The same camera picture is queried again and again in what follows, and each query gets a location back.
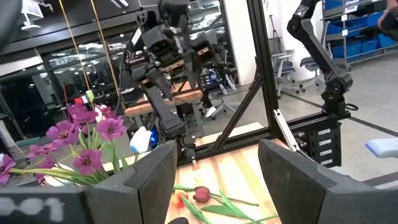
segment concrete floor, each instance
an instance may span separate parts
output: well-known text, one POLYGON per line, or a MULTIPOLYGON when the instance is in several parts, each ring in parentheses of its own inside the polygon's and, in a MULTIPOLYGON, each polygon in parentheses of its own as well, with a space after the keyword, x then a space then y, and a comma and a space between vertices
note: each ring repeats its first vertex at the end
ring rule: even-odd
MULTIPOLYGON (((365 142, 371 139, 398 136, 398 133, 396 133, 398 132, 398 103, 396 103, 396 98, 392 94, 398 83, 398 75, 396 74, 398 71, 397 56, 390 55, 353 66, 351 75, 354 79, 354 85, 345 94, 346 102, 359 106, 359 111, 352 112, 353 117, 367 122, 365 124, 370 123, 372 125, 369 127, 350 119, 341 121, 343 124, 341 126, 343 165, 333 168, 335 171, 350 175, 360 181, 375 179, 380 176, 398 180, 398 160, 378 159, 365 146, 365 142)), ((237 93, 227 96, 225 100, 242 102, 247 94, 247 88, 247 86, 240 87, 237 93)), ((321 91, 320 88, 310 86, 306 89, 306 93, 299 95, 292 93, 296 98, 282 95, 279 106, 285 119, 288 121, 319 112, 320 108, 311 105, 311 103, 323 104, 320 97, 321 91)), ((227 111, 216 115, 214 121, 205 119, 205 135, 222 132, 232 115, 231 111, 227 111)), ((237 127, 255 122, 260 122, 264 127, 268 126, 261 90, 239 120, 237 127)), ((118 148, 119 157, 132 155, 126 135, 118 141, 118 148)), ((60 159, 62 164, 68 166, 73 164, 69 148, 57 152, 55 157, 60 159)))

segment tulip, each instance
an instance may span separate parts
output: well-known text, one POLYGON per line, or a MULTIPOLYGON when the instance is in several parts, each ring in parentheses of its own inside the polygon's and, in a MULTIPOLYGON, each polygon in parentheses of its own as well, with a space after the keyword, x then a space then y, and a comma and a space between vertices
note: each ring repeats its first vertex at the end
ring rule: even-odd
POLYGON ((195 191, 193 199, 197 202, 206 203, 210 200, 210 190, 207 187, 195 187, 193 190, 195 191))
POLYGON ((172 204, 177 208, 183 208, 185 206, 181 197, 188 199, 188 194, 183 190, 175 190, 172 197, 172 204))

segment gray chair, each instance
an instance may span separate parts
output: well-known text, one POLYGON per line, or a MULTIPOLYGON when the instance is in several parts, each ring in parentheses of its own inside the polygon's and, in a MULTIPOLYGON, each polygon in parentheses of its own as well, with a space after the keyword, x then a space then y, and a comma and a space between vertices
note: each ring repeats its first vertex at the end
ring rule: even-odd
MULTIPOLYGON (((333 57, 331 54, 331 48, 330 44, 328 44, 328 47, 326 47, 326 32, 328 30, 330 21, 325 22, 325 26, 323 27, 322 31, 322 37, 321 37, 321 43, 322 46, 326 49, 326 51, 329 53, 330 57, 333 57)), ((318 64, 312 59, 311 57, 306 57, 303 58, 300 62, 300 67, 304 66, 308 71, 310 72, 315 72, 315 76, 309 80, 306 80, 305 82, 300 83, 299 87, 303 92, 305 92, 306 87, 315 84, 316 86, 319 86, 319 84, 324 83, 325 84, 325 79, 320 76, 320 70, 318 64)))
POLYGON ((282 90, 295 90, 296 93, 300 93, 300 88, 294 86, 295 80, 292 79, 292 73, 295 72, 295 69, 293 63, 289 61, 289 58, 293 56, 293 50, 283 50, 280 47, 276 47, 279 43, 279 38, 277 37, 268 39, 268 43, 278 98, 280 98, 282 90))
MULTIPOLYGON (((227 62, 227 53, 228 50, 223 50, 221 52, 221 58, 225 61, 227 65, 229 65, 230 63, 227 62)), ((209 92, 211 100, 221 100, 221 103, 215 106, 216 111, 211 115, 211 118, 213 120, 216 119, 215 115, 220 111, 226 112, 227 110, 230 110, 235 113, 236 110, 233 107, 238 107, 240 105, 240 103, 226 102, 224 100, 224 98, 228 96, 232 91, 236 91, 235 81, 234 79, 232 79, 231 75, 226 74, 224 78, 224 83, 219 84, 219 88, 209 92)))

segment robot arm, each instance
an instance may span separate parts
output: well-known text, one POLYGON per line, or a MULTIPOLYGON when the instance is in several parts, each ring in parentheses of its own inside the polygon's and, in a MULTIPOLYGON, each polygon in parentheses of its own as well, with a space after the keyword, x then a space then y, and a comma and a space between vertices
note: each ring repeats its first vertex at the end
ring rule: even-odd
POLYGON ((320 0, 302 0, 287 25, 288 32, 301 41, 325 76, 326 90, 322 93, 325 111, 330 114, 345 112, 344 93, 353 84, 351 75, 337 67, 313 33, 311 17, 320 0))

